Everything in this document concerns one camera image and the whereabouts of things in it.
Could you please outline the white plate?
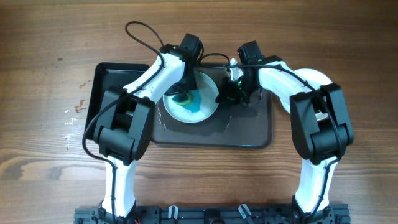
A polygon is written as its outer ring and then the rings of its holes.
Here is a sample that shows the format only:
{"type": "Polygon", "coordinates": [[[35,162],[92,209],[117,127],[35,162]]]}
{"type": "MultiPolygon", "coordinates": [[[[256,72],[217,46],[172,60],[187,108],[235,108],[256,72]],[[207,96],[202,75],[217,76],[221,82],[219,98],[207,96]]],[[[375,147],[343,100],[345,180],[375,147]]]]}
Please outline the white plate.
{"type": "MultiPolygon", "coordinates": [[[[311,68],[301,68],[295,70],[294,72],[296,72],[304,80],[307,80],[309,84],[315,89],[319,89],[321,85],[328,85],[332,83],[332,80],[329,77],[327,77],[325,74],[311,68]]],[[[281,98],[280,98],[280,103],[283,106],[283,108],[286,110],[286,112],[290,114],[289,103],[285,102],[281,98]]],[[[317,121],[322,121],[328,118],[328,115],[326,113],[322,113],[320,111],[316,112],[315,115],[317,121]]]]}

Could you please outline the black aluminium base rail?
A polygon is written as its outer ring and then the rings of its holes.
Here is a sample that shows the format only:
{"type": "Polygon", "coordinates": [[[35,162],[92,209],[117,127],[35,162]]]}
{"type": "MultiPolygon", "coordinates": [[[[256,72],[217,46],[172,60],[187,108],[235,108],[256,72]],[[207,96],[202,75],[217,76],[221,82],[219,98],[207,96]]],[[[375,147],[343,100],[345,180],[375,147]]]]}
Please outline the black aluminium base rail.
{"type": "MultiPolygon", "coordinates": [[[[138,206],[132,217],[118,223],[294,223],[290,221],[292,207],[288,204],[236,207],[177,207],[138,206]]],[[[99,206],[75,209],[73,223],[113,223],[112,215],[99,206]]],[[[330,205],[325,218],[310,223],[349,224],[351,217],[347,204],[330,205]]]]}

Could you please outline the large dark serving tray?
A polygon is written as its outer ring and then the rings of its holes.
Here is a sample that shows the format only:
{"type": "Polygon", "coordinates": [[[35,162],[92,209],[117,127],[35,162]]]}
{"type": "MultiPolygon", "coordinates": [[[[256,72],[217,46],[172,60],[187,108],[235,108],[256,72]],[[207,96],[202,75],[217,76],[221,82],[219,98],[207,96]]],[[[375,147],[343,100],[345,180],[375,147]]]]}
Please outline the large dark serving tray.
{"type": "MultiPolygon", "coordinates": [[[[221,80],[228,77],[224,70],[195,68],[194,71],[208,75],[218,89],[221,80]]],[[[156,104],[152,142],[183,147],[266,147],[273,137],[272,94],[258,90],[251,99],[255,103],[247,106],[218,103],[216,111],[208,119],[199,123],[183,123],[168,114],[161,98],[156,104]]]]}

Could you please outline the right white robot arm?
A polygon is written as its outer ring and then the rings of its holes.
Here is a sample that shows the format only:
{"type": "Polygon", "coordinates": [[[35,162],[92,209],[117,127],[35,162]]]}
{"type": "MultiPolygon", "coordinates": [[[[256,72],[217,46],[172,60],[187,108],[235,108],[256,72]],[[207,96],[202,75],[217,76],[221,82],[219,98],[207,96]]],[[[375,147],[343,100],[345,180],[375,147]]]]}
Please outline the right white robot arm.
{"type": "Polygon", "coordinates": [[[248,104],[256,90],[277,95],[290,114],[292,140],[302,158],[299,187],[292,199],[292,223],[317,222],[331,212],[328,191],[334,169],[353,143],[343,90],[317,70],[292,70],[278,56],[264,56],[256,41],[237,50],[230,63],[238,78],[224,78],[216,102],[248,104]]]}

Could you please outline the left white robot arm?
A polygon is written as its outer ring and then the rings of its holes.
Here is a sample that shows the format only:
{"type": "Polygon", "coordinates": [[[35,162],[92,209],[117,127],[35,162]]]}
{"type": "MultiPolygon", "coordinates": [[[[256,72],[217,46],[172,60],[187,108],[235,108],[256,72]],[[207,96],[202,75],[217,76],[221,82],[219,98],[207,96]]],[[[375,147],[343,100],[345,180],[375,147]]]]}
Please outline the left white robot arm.
{"type": "Polygon", "coordinates": [[[99,146],[99,159],[106,164],[101,221],[134,223],[136,164],[152,138],[155,105],[164,95],[190,99],[188,92],[197,87],[193,68],[202,48],[197,36],[186,34],[180,44],[161,47],[152,66],[96,66],[83,140],[99,146]]]}

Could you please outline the green yellow sponge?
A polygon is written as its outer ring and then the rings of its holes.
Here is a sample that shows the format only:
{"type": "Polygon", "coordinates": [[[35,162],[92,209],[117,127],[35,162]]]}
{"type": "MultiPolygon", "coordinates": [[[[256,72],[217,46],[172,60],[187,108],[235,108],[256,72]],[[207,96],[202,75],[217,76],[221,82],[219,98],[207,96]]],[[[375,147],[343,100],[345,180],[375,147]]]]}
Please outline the green yellow sponge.
{"type": "Polygon", "coordinates": [[[172,97],[172,101],[186,110],[196,113],[200,110],[201,96],[197,90],[194,90],[177,94],[172,97]]]}

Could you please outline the black water basin tray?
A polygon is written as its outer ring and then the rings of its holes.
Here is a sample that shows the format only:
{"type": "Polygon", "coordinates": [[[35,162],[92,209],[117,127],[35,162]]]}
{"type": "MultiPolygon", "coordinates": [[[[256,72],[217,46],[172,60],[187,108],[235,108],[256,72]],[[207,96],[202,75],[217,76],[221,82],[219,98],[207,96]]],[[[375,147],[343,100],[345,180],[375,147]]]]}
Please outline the black water basin tray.
{"type": "Polygon", "coordinates": [[[122,88],[137,80],[149,66],[141,63],[102,62],[95,68],[85,130],[101,110],[103,95],[111,86],[122,88]]]}

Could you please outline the pale blue plate top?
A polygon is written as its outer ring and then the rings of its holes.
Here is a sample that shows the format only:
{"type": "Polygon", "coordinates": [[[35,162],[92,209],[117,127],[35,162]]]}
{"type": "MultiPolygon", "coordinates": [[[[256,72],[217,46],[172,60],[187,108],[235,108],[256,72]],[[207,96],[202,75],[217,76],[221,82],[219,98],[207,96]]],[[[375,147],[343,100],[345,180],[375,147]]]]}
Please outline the pale blue plate top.
{"type": "Polygon", "coordinates": [[[219,95],[216,83],[206,74],[194,71],[196,90],[189,91],[188,103],[177,103],[174,96],[163,97],[163,104],[171,117],[183,123],[199,123],[208,119],[217,109],[219,95]]]}

